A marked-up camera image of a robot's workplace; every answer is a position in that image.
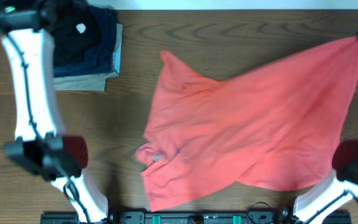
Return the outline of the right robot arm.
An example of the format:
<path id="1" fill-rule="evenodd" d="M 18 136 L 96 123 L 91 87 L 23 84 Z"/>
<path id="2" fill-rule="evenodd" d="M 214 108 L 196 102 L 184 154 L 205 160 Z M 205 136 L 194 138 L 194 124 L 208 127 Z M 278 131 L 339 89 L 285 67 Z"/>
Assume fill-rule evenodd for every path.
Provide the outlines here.
<path id="1" fill-rule="evenodd" d="M 298 86 L 303 118 L 285 155 L 289 176 L 310 190 L 276 223 L 350 223 L 336 210 L 358 199 L 358 139 L 339 140 L 358 81 L 358 33 L 314 48 L 317 71 Z"/>

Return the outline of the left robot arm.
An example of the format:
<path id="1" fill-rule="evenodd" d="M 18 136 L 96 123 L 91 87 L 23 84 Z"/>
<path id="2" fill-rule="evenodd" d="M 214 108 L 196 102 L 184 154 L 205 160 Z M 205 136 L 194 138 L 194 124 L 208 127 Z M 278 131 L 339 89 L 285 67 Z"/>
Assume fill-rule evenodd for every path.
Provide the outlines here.
<path id="1" fill-rule="evenodd" d="M 67 135 L 53 81 L 55 41 L 48 28 L 80 11 L 77 1 L 0 1 L 1 42 L 6 51 L 16 99 L 15 141 L 6 156 L 61 191 L 73 215 L 42 215 L 42 223 L 112 223 L 109 202 L 88 168 L 80 136 Z"/>

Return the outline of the red printed t-shirt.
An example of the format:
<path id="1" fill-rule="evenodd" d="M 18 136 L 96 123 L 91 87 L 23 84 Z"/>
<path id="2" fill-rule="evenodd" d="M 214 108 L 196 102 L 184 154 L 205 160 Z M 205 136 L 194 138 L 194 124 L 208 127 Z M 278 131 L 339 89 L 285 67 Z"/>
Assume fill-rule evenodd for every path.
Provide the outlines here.
<path id="1" fill-rule="evenodd" d="M 328 42 L 230 80 L 200 75 L 173 53 L 137 159 L 152 211 L 235 182 L 300 190 L 331 171 L 358 82 L 358 38 Z"/>

